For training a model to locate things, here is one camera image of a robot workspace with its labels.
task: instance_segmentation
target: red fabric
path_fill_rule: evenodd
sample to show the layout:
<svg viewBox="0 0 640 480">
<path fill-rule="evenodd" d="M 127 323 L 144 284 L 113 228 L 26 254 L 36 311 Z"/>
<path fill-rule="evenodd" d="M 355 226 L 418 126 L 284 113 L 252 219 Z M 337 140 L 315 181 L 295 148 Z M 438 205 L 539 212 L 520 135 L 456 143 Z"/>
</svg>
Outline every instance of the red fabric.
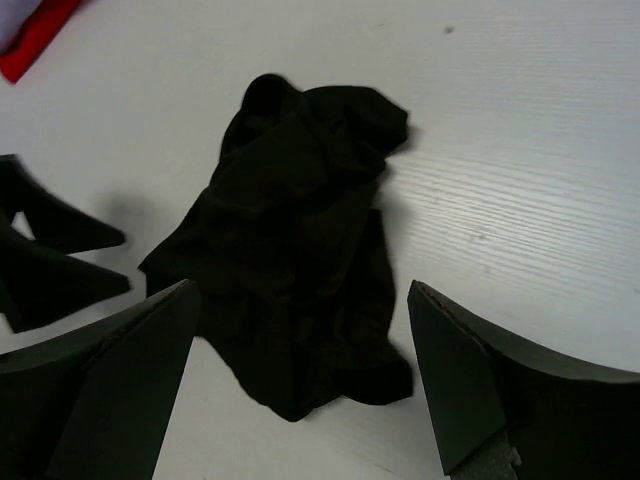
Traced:
<svg viewBox="0 0 640 480">
<path fill-rule="evenodd" d="M 67 23 L 82 0 L 43 0 L 24 22 L 16 42 L 0 55 L 0 71 L 16 83 Z"/>
</svg>

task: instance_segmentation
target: white table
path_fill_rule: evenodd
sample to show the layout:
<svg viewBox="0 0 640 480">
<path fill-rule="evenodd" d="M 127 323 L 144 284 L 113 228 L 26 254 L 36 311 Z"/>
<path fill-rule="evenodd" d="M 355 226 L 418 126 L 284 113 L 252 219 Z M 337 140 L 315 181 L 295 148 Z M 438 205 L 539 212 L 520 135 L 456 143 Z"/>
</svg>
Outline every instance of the white table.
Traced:
<svg viewBox="0 0 640 480">
<path fill-rule="evenodd" d="M 88 258 L 137 288 L 0 347 L 143 297 L 137 264 L 207 184 L 244 89 L 274 71 L 375 86 L 412 112 L 413 148 L 381 198 L 407 355 L 419 278 L 548 347 L 640 371 L 639 60 L 635 0 L 89 2 L 17 86 L 0 84 L 0 151 L 127 231 L 130 248 Z M 420 385 L 288 424 L 196 340 L 155 478 L 442 473 Z"/>
</svg>

